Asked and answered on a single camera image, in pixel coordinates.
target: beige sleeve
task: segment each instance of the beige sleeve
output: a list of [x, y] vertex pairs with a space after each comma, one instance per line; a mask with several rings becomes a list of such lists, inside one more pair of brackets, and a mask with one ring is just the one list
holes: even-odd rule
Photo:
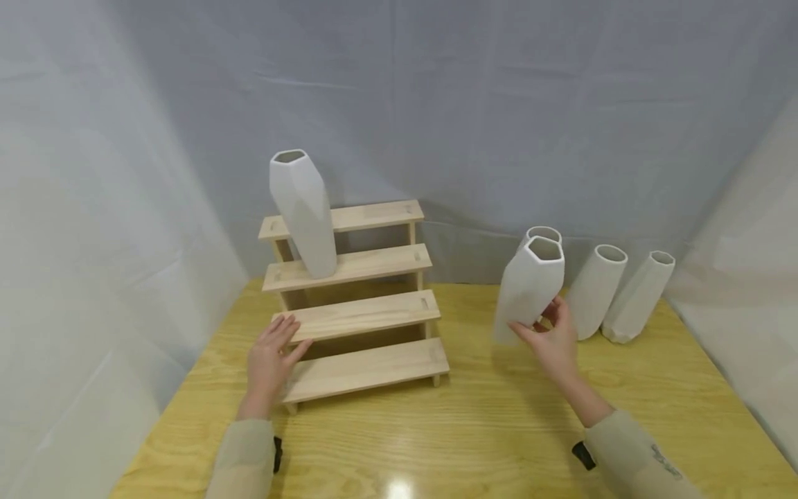
[[275, 432], [262, 419], [237, 421], [227, 428], [216, 454], [206, 499], [263, 499], [275, 465]]
[[610, 490], [622, 499], [700, 498], [701, 494], [662, 455], [631, 416], [616, 410], [585, 430], [585, 446]]

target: wooden display stand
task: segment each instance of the wooden display stand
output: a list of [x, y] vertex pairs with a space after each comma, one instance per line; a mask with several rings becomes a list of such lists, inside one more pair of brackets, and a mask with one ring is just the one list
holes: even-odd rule
[[[424, 270], [433, 264], [427, 247], [416, 242], [416, 222], [424, 219], [418, 201], [338, 208], [332, 211], [332, 218], [335, 232], [404, 224], [409, 244], [338, 255], [338, 268], [332, 276], [313, 279], [304, 263], [294, 260], [282, 217], [266, 217], [258, 238], [271, 241], [277, 263], [266, 270], [263, 290], [278, 293], [281, 313], [290, 312], [302, 323], [291, 344], [413, 324], [421, 325], [425, 339], [300, 362], [283, 399], [291, 414], [296, 414], [299, 402], [412, 379], [432, 378], [438, 386], [440, 375], [449, 371], [443, 344], [433, 337], [432, 322], [440, 319], [440, 310], [433, 292], [424, 289]], [[308, 288], [403, 274], [409, 275], [415, 291], [308, 307]]]

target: white ceramic vase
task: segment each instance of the white ceramic vase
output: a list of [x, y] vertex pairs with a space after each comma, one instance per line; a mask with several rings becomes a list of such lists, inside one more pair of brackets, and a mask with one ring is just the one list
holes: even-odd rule
[[590, 338], [601, 326], [627, 260], [626, 253], [619, 248], [600, 244], [593, 249], [576, 276], [565, 301], [571, 309], [580, 340]]
[[527, 231], [523, 234], [523, 237], [521, 238], [521, 244], [518, 245], [516, 252], [521, 251], [521, 248], [526, 247], [526, 245], [529, 244], [529, 241], [535, 236], [545, 237], [556, 242], [560, 246], [563, 245], [563, 235], [560, 234], [557, 229], [547, 227], [545, 225], [536, 225], [527, 229]]
[[540, 317], [563, 287], [563, 248], [553, 240], [533, 236], [504, 268], [496, 304], [493, 338], [497, 343], [518, 343], [508, 321], [530, 325]]
[[275, 154], [269, 190], [307, 271], [315, 279], [335, 273], [337, 256], [324, 180], [301, 149]]
[[637, 337], [654, 311], [675, 265], [676, 259], [664, 251], [649, 253], [610, 305], [602, 334], [615, 343], [627, 343]]

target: left hand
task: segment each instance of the left hand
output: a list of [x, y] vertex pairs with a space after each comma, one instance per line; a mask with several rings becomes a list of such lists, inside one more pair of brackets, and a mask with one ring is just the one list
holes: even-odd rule
[[237, 420], [271, 417], [291, 371], [313, 342], [306, 339], [289, 354], [283, 353], [299, 326], [293, 315], [280, 315], [255, 340], [247, 360], [247, 394], [239, 406]]

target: right hand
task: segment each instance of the right hand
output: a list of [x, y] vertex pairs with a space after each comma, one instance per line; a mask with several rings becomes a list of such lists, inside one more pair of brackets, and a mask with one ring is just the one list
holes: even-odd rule
[[560, 296], [555, 296], [543, 311], [543, 317], [551, 321], [551, 329], [539, 322], [531, 327], [517, 322], [510, 322], [508, 326], [532, 348], [549, 378], [557, 381], [578, 375], [576, 329], [571, 321], [568, 304]]

